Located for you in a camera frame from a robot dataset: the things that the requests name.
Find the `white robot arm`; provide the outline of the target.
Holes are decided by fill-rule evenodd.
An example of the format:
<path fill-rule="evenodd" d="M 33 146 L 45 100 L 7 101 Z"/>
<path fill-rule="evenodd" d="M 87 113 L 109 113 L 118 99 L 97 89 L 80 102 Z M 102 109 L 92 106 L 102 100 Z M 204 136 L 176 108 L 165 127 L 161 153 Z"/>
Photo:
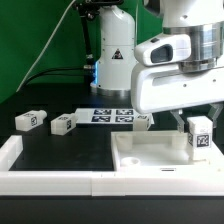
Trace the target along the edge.
<path fill-rule="evenodd" d="M 140 114 L 224 104 L 224 0 L 142 0 L 162 32 L 138 45 L 134 24 L 111 5 L 102 11 L 101 57 L 91 88 L 129 95 Z"/>

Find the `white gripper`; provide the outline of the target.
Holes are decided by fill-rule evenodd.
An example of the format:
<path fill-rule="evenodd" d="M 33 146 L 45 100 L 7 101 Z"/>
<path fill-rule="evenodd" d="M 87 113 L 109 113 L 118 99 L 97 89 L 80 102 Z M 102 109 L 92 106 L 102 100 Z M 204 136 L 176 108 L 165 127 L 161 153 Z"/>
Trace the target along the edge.
<path fill-rule="evenodd" d="M 224 65 L 211 70 L 182 73 L 177 64 L 145 67 L 137 64 L 131 76 L 131 102 L 140 114 L 170 111 L 177 130 L 184 132 L 181 109 L 211 104 L 208 116 L 217 127 L 224 109 Z"/>

